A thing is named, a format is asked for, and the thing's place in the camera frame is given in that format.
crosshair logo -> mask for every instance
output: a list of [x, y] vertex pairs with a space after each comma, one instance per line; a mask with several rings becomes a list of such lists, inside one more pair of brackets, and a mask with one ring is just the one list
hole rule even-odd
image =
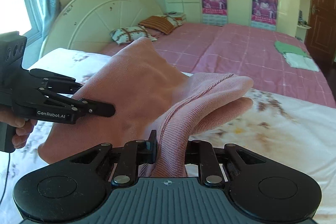
[[165, 185], [169, 186], [170, 184], [172, 184], [173, 182], [171, 180], [165, 180], [163, 182]]

white floral pillow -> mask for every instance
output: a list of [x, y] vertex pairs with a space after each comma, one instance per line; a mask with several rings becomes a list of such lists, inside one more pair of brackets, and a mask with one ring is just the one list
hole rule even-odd
[[170, 16], [168, 16], [168, 15], [156, 15], [156, 16], [157, 16], [157, 17], [164, 17], [164, 18], [167, 19], [171, 24], [173, 24], [173, 26], [174, 26], [175, 28], [177, 28], [177, 27], [183, 25], [183, 23], [182, 23], [181, 20], [177, 20], [177, 19], [175, 19], [175, 18], [173, 18], [173, 17], [170, 17]]
[[127, 28], [120, 28], [110, 32], [112, 40], [120, 44], [129, 44], [140, 37], [148, 37], [151, 41], [157, 39], [151, 36], [144, 26], [133, 26]]

folded garment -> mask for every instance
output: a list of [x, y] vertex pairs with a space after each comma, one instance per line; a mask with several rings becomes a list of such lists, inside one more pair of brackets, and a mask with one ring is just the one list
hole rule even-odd
[[294, 54], [302, 55], [303, 57], [309, 57], [308, 54], [304, 52], [302, 49], [300, 49], [299, 47], [290, 45], [290, 44], [286, 44], [280, 41], [275, 41], [274, 46], [278, 50], [278, 52], [280, 52], [281, 54], [291, 52]]
[[151, 130], [157, 130], [157, 162], [144, 165], [139, 173], [186, 176], [184, 154], [189, 136], [248, 110], [252, 101], [242, 96], [252, 85], [252, 79], [233, 74], [188, 77], [169, 65], [143, 37], [114, 55], [73, 96], [112, 103], [115, 115], [87, 115], [75, 125], [54, 124], [38, 153], [51, 164], [100, 143], [121, 147], [131, 140], [148, 139]]
[[319, 67], [315, 64], [314, 60], [302, 55], [287, 52], [284, 55], [286, 62], [292, 67], [297, 69], [307, 69], [319, 72]]

nightstand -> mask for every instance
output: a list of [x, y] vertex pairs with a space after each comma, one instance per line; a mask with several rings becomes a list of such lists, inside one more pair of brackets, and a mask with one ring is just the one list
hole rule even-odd
[[178, 13], [178, 12], [169, 12], [166, 13], [165, 15], [168, 15], [170, 17], [175, 18], [176, 20], [181, 20], [183, 23], [187, 22], [186, 15], [184, 13]]

headboard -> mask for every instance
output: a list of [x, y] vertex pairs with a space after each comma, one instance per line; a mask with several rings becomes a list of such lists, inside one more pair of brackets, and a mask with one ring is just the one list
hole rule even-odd
[[43, 42], [40, 58], [56, 48], [99, 52], [109, 33], [162, 14], [155, 0], [72, 0], [57, 17]]

